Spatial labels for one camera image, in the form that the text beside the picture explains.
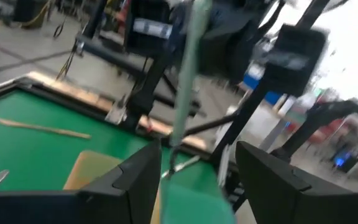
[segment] gray floor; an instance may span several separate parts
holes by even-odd
[[[51,54],[59,54],[70,50],[74,42],[74,36],[78,32],[79,25],[70,19],[65,24],[61,36],[54,40],[52,33],[62,18],[59,15],[52,16],[52,21],[44,25],[40,30],[22,30],[10,29],[0,26],[0,83],[6,80],[19,77],[25,73],[37,70],[51,76],[56,76],[68,57],[68,54],[58,57],[40,60],[35,63],[18,65],[26,60],[45,57]],[[143,64],[144,59],[133,57],[134,63]],[[123,94],[128,94],[132,83],[126,77],[118,77],[114,66],[92,56],[85,54],[83,58],[75,57],[71,69],[68,73],[68,79],[88,88],[93,88],[106,95],[120,98]],[[216,118],[220,118],[226,113],[229,105],[236,105],[240,100],[227,90],[222,90],[211,84],[207,78],[197,80],[199,86],[198,98],[202,102],[203,109],[207,112],[207,117],[196,116],[188,120],[188,126],[205,123]],[[168,93],[167,88],[160,84],[158,90],[162,93]],[[173,120],[173,110],[166,106],[155,104],[152,115],[161,117],[164,120]],[[214,140],[215,130],[209,130],[201,133],[208,144]],[[251,134],[246,134],[244,139],[251,144],[258,146],[262,139]],[[281,136],[275,143],[280,146],[286,140]],[[350,182],[346,178],[331,171],[329,167],[319,163],[310,151],[300,150],[294,156],[293,163],[302,169],[328,179],[338,185],[358,191],[358,183]],[[249,204],[244,206],[237,213],[239,223],[255,223]]]

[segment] table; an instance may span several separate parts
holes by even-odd
[[[81,151],[92,150],[126,159],[145,146],[150,140],[147,137],[97,119],[98,113],[106,114],[112,104],[105,97],[35,72],[1,84],[0,118],[70,129],[90,134],[92,138],[71,138],[0,124],[0,171],[10,171],[0,183],[0,190],[60,190]],[[152,122],[154,128],[164,128],[157,125],[158,121]],[[199,144],[192,138],[185,142]],[[164,148],[162,155],[163,172],[168,169],[168,149]],[[181,153],[178,162],[190,157]],[[234,214],[217,185],[216,174],[206,162],[177,173],[172,178],[166,202],[164,223],[234,223]]]

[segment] wooden board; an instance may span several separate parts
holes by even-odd
[[[63,187],[65,190],[74,190],[84,187],[97,177],[107,173],[112,168],[121,163],[121,160],[100,154],[97,152],[85,150],[80,153],[74,163],[73,169],[67,178]],[[154,211],[151,224],[160,223],[160,194],[159,190],[155,199]]]
[[[110,108],[114,103],[113,101],[99,96],[96,93],[83,90],[80,87],[74,86],[70,83],[56,81],[54,78],[41,74],[39,72],[30,72],[27,74],[27,76],[29,78],[37,80],[38,82],[42,82],[45,86],[53,88],[56,91],[74,97],[77,100],[81,100],[87,104],[94,105],[107,113],[109,112]],[[153,131],[158,132],[160,134],[170,134],[172,132],[172,126],[164,124],[161,121],[157,121],[156,119],[149,119],[151,121],[150,123],[152,125]],[[146,116],[141,117],[139,125],[144,128],[147,128],[149,126]],[[187,136],[185,139],[183,139],[183,142],[198,149],[202,149],[205,151],[207,150],[205,141],[196,136]]]

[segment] wooden stick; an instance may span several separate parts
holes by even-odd
[[[46,132],[51,132],[51,133],[56,133],[56,134],[63,134],[63,135],[67,135],[67,136],[84,138],[84,139],[91,138],[91,136],[89,134],[77,133],[77,132],[65,130],[65,129],[48,128],[48,127],[43,127],[43,126],[38,126],[38,125],[33,125],[33,124],[24,124],[24,123],[19,123],[16,121],[9,121],[6,119],[1,119],[1,118],[0,118],[0,123],[3,125],[6,125],[6,126],[17,127],[17,128],[29,128],[29,129],[46,131]]]

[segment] green table surface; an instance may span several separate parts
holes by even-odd
[[[0,124],[0,171],[10,171],[0,183],[0,190],[62,189],[81,151],[126,159],[148,143],[144,138],[20,90],[0,98],[0,118],[92,135],[87,140]],[[168,157],[169,151],[164,149],[162,172],[168,169]],[[184,154],[178,156],[178,162],[187,159]],[[216,174],[205,162],[175,174],[162,198],[162,206],[166,206],[164,223],[235,222],[217,186]]]

